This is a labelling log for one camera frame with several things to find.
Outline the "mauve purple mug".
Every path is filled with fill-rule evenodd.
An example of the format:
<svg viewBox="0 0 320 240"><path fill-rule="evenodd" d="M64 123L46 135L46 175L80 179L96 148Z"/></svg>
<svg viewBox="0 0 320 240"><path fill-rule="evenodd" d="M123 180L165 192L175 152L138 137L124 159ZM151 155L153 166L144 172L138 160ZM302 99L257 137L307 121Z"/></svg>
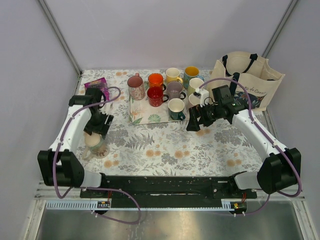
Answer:
<svg viewBox="0 0 320 240"><path fill-rule="evenodd" d="M166 86L166 94L168 95L168 100L184 100L186 98L186 94L183 92L183 85L179 81L169 82Z"/></svg>

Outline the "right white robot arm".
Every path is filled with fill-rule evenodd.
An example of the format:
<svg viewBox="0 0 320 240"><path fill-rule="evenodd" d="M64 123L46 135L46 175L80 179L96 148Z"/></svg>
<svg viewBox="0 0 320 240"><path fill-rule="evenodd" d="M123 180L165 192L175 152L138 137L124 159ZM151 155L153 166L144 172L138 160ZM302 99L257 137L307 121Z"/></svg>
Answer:
<svg viewBox="0 0 320 240"><path fill-rule="evenodd" d="M277 141L245 101L234 99L227 85L214 88L212 93L214 102L210 102L206 89L197 88L193 93L200 103L189 108L187 131L198 132L200 126L209 127L216 120L227 120L242 132L263 161L259 171L235 174L234 181L227 186L228 194L239 198L247 189L256 189L271 195L293 185L300 186L300 152Z"/></svg>

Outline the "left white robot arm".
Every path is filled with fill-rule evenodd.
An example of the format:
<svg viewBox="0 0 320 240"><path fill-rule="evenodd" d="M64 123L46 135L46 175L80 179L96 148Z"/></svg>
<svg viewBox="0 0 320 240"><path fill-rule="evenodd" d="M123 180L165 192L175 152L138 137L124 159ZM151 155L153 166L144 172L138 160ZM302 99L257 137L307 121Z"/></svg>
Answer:
<svg viewBox="0 0 320 240"><path fill-rule="evenodd" d="M83 133L106 138L114 118L101 112L107 102L106 96L98 88L88 88L84 95L74 95L69 100L67 117L58 136L48 150L41 150L37 155L45 185L91 187L96 197L107 195L109 186L102 181L102 174L85 170L76 157Z"/></svg>

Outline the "red mug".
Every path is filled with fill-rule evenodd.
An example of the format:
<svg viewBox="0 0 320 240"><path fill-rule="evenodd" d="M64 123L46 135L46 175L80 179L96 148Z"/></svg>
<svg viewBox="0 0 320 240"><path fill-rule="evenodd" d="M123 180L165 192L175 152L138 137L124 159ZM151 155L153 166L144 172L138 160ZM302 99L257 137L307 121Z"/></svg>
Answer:
<svg viewBox="0 0 320 240"><path fill-rule="evenodd" d="M164 90L154 86L147 90L148 102L152 107L159 107L169 100L169 96L164 94Z"/></svg>

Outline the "blue floral mug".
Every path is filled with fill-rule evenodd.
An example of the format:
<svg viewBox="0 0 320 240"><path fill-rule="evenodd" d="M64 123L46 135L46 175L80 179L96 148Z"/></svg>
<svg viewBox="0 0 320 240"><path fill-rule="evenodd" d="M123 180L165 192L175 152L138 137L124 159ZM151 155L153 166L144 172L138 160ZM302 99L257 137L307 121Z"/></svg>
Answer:
<svg viewBox="0 0 320 240"><path fill-rule="evenodd" d="M200 78L201 80L204 80L204 77L200 75L200 71L197 67L195 66L188 66L184 69L184 74L183 74L183 87L185 89L188 89L190 80L193 78Z"/></svg>

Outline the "pink patterned mug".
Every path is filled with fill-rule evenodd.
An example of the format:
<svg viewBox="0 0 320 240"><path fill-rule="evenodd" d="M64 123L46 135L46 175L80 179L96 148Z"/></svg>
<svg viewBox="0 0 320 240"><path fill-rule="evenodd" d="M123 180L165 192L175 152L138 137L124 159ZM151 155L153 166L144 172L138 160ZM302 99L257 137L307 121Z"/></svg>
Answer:
<svg viewBox="0 0 320 240"><path fill-rule="evenodd" d="M145 87L144 81L140 77L139 73L136 73L134 76L131 76L127 80L129 95L134 100L142 100L145 97Z"/></svg>

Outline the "orange mug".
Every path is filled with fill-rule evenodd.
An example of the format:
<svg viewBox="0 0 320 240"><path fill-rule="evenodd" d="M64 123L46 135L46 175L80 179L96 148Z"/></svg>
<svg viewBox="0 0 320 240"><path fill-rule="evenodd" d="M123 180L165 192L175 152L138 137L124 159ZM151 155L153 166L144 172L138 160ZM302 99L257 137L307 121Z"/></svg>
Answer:
<svg viewBox="0 0 320 240"><path fill-rule="evenodd" d="M159 87L163 91L166 90L166 86L164 84L164 77L160 73L152 73L148 76L148 85L149 88Z"/></svg>

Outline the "pink faceted mug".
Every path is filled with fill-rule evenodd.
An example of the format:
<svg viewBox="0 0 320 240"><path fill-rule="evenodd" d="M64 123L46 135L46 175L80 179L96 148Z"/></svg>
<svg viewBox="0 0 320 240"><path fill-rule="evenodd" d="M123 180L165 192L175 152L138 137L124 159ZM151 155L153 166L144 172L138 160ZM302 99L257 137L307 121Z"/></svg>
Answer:
<svg viewBox="0 0 320 240"><path fill-rule="evenodd" d="M188 97L188 108L192 108L200 104L200 99L194 94L190 94Z"/></svg>

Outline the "cream floral mug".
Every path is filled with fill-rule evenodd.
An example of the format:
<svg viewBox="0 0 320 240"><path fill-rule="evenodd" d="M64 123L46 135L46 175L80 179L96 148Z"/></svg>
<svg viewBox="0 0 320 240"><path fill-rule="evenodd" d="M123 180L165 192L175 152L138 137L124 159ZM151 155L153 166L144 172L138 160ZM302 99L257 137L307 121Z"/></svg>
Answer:
<svg viewBox="0 0 320 240"><path fill-rule="evenodd" d="M82 154L82 159L89 161L93 158L103 159L109 154L109 147L102 135L98 133L84 133L85 149Z"/></svg>

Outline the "dark green mug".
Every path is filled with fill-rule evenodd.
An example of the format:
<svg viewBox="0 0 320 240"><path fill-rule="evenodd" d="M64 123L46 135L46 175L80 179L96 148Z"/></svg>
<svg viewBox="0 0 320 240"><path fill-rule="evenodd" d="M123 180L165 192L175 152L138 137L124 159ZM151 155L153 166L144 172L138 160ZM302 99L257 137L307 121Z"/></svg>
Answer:
<svg viewBox="0 0 320 240"><path fill-rule="evenodd" d="M184 114L185 103L179 98L173 98L168 103L168 115L171 120L184 121L186 116Z"/></svg>

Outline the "yellow mug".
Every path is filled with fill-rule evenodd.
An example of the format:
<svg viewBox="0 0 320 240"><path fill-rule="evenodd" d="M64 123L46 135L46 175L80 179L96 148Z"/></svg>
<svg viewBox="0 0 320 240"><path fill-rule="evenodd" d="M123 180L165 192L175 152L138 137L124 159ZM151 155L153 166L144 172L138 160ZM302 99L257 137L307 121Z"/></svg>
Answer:
<svg viewBox="0 0 320 240"><path fill-rule="evenodd" d="M168 68L165 74L167 84L170 82L180 82L181 84L183 83L183 79L180 77L181 73L179 69L175 67Z"/></svg>

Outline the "light green mug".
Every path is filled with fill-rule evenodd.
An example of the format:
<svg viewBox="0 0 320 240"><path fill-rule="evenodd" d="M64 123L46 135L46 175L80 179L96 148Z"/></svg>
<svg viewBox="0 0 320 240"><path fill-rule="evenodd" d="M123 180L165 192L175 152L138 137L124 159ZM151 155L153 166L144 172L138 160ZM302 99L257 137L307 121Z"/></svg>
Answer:
<svg viewBox="0 0 320 240"><path fill-rule="evenodd" d="M189 81L189 86L187 89L187 95L190 96L191 94L193 94L195 92L195 90L197 88L199 88L202 84L204 83L204 81L201 78L198 77L194 77Z"/></svg>

